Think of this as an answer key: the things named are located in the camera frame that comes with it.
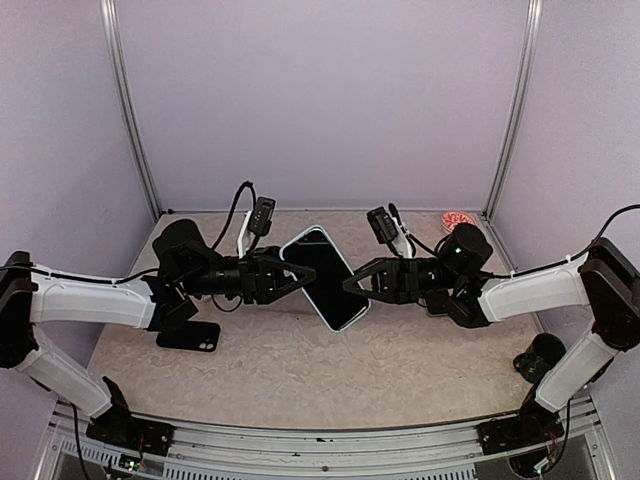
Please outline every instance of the table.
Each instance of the table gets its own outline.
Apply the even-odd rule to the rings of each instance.
[[[211,244],[226,214],[164,215],[133,271],[157,266],[151,241],[169,223],[192,218]],[[233,254],[243,215],[218,251]],[[444,235],[437,213],[403,219],[428,245]],[[261,246],[282,245],[322,225],[352,268],[377,256],[365,212],[279,212]],[[486,269],[504,271],[496,254]],[[156,346],[156,334],[108,325],[89,370],[122,389],[132,411],[166,418],[288,429],[379,429],[428,425],[517,409],[530,385],[512,367],[536,335],[533,318],[468,330],[417,305],[374,302],[342,333],[331,332],[302,292],[271,305],[224,314],[198,302],[194,320],[222,333],[214,353]]]

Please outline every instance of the phone case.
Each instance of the phone case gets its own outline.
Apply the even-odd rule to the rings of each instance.
[[[331,243],[331,245],[333,246],[333,248],[336,250],[336,252],[338,252],[338,256],[342,259],[342,261],[344,262],[344,264],[347,266],[347,268],[349,269],[349,272],[351,272],[353,274],[353,270],[351,269],[351,266],[349,265],[349,262],[347,262],[346,258],[344,258],[344,255],[342,255],[342,252],[340,251],[340,249],[336,246],[336,244],[334,243],[333,239],[329,236],[329,234],[327,233],[327,231],[322,228],[320,225],[313,225],[309,228],[307,228],[306,230],[304,230],[303,232],[300,232],[298,235],[296,235],[294,238],[292,238],[291,240],[289,240],[287,243],[285,243],[282,247],[280,247],[280,259],[282,261],[284,260],[284,255],[283,255],[283,251],[285,248],[287,248],[289,245],[291,245],[292,243],[296,242],[298,239],[300,239],[301,237],[304,237],[307,233],[312,232],[314,230],[319,230],[323,233],[323,235],[325,237],[327,237],[327,239],[329,240],[329,243]],[[355,317],[353,317],[351,320],[349,320],[347,323],[345,323],[342,328],[340,330],[334,330],[333,328],[331,328],[331,326],[329,325],[329,322],[327,322],[327,320],[324,318],[324,316],[322,315],[322,313],[320,312],[320,310],[318,310],[318,307],[316,307],[316,304],[313,302],[313,300],[311,299],[311,297],[307,294],[307,291],[305,290],[304,287],[302,287],[302,292],[304,293],[305,297],[307,297],[307,300],[309,300],[309,303],[311,304],[311,306],[313,307],[313,309],[316,311],[316,313],[318,314],[318,316],[322,319],[322,321],[325,323],[325,325],[327,326],[327,328],[329,328],[329,330],[331,330],[334,333],[340,333],[340,332],[344,332],[347,327],[353,325],[356,320],[361,319],[371,308],[371,300],[367,299],[367,306],[365,308],[362,309],[362,312],[360,312],[358,315],[356,315]]]

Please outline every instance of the red and white plate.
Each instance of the red and white plate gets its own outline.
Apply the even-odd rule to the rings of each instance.
[[[459,223],[470,223],[471,225],[475,225],[476,221],[468,213],[460,212],[458,210],[444,212],[442,214],[442,227],[447,233],[451,233]]]

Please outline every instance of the robotic arm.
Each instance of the robotic arm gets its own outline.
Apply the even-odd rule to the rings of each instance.
[[[247,213],[238,244],[250,244],[238,256],[220,255],[207,247],[192,220],[178,220],[153,242],[159,268],[127,279],[59,272],[15,252],[0,267],[0,367],[25,373],[77,406],[92,419],[89,437],[136,451],[144,440],[144,451],[166,455],[172,427],[131,416],[118,386],[89,374],[40,325],[126,325],[159,332],[169,339],[164,347],[213,351],[219,326],[189,321],[198,312],[191,297],[224,294],[269,304],[315,278],[314,270],[281,261],[278,247],[256,248],[269,231],[274,206],[274,200],[260,197]]]
[[[385,214],[382,207],[368,214],[380,243],[388,243],[394,233],[380,233],[387,224]],[[640,273],[604,238],[577,258],[568,256],[565,262],[507,276],[481,270],[493,249],[473,225],[458,225],[438,245],[431,258],[376,258],[356,270],[343,287],[391,304],[422,300],[431,315],[448,315],[465,328],[551,308],[590,305],[594,322],[589,330],[533,386],[519,415],[478,426],[485,454],[541,443],[552,434],[562,436],[558,411],[599,378],[618,353],[640,343]],[[366,279],[368,290],[358,283]]]

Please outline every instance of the smartphone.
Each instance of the smartphone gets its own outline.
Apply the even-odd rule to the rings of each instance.
[[[284,245],[280,249],[280,258],[316,271],[316,279],[302,290],[334,332],[341,332],[352,325],[371,306],[368,298],[342,289],[342,282],[351,277],[353,271],[319,225],[308,228]]]

